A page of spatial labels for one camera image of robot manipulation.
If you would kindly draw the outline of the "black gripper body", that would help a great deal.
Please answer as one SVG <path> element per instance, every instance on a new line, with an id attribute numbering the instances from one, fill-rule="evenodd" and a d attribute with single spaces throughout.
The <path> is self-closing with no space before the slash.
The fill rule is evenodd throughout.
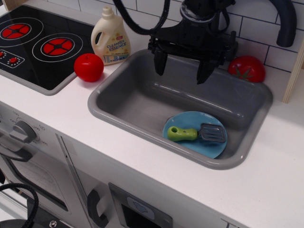
<path id="1" fill-rule="evenodd" d="M 220 30 L 216 22 L 199 25 L 182 20 L 151 35 L 148 49 L 219 66 L 233 60 L 238 49 L 236 32 L 227 37 L 226 30 Z"/>

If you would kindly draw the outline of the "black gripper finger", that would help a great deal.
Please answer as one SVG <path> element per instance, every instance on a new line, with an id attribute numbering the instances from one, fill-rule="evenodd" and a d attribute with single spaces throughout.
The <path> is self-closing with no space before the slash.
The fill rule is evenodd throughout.
<path id="1" fill-rule="evenodd" d="M 154 53 L 155 72 L 162 76 L 166 67 L 168 54 L 163 50 L 157 48 Z"/>
<path id="2" fill-rule="evenodd" d="M 200 61 L 197 71 L 197 84 L 203 84 L 213 73 L 214 69 L 218 66 L 218 61 Z"/>

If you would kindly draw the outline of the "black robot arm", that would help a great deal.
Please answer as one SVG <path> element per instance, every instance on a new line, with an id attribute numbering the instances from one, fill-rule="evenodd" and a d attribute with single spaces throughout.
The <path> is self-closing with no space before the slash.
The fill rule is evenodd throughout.
<path id="1" fill-rule="evenodd" d="M 163 75 L 168 55 L 199 61 L 197 83 L 204 83 L 214 69 L 231 61 L 237 52 L 235 31 L 230 38 L 223 34 L 230 25 L 226 8 L 233 0 L 185 0 L 180 7 L 179 24 L 161 28 L 149 41 L 148 49 L 154 54 L 155 71 Z"/>

